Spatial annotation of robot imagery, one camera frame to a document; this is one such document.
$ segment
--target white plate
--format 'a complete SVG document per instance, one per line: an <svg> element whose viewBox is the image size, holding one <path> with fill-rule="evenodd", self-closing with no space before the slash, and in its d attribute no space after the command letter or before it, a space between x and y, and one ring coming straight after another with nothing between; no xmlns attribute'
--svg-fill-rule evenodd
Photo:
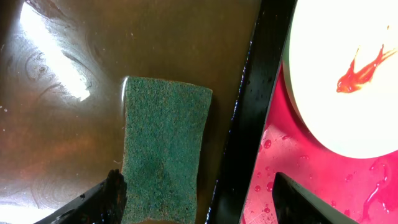
<svg viewBox="0 0 398 224"><path fill-rule="evenodd" d="M355 72L377 57L382 44L384 52L398 49L397 3L297 3L284 55L288 92L311 133L335 153L371 158L398 149L398 53L380 63L362 89L336 91L359 46Z"/></svg>

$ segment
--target brown surface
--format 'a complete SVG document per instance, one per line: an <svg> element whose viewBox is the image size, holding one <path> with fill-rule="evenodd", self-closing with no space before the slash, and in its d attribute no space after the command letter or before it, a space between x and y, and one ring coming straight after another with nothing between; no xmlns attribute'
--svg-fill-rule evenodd
<svg viewBox="0 0 398 224"><path fill-rule="evenodd" d="M258 4L0 0L0 222L44 211L17 219L33 222L121 167L131 75L213 90L198 175L203 223Z"/></svg>

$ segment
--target pink tray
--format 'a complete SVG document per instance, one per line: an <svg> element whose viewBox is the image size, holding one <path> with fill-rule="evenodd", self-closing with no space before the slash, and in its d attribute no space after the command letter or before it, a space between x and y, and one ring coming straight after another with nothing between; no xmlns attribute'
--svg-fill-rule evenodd
<svg viewBox="0 0 398 224"><path fill-rule="evenodd" d="M351 159L329 151L295 114L283 72L272 98L243 224L277 223L271 194L276 172L287 174L357 222L398 223L398 151L375 159Z"/></svg>

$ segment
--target scouring pad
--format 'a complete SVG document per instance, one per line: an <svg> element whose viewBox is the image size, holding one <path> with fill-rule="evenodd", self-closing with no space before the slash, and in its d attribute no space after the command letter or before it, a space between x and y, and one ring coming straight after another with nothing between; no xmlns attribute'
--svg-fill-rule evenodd
<svg viewBox="0 0 398 224"><path fill-rule="evenodd" d="M198 164L211 94L188 83L128 78L123 223L195 222Z"/></svg>

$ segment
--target black strip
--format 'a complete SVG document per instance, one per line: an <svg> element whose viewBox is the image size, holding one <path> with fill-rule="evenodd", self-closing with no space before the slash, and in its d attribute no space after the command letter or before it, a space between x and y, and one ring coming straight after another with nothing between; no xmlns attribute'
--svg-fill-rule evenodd
<svg viewBox="0 0 398 224"><path fill-rule="evenodd" d="M295 3L261 2L208 223L240 221Z"/></svg>

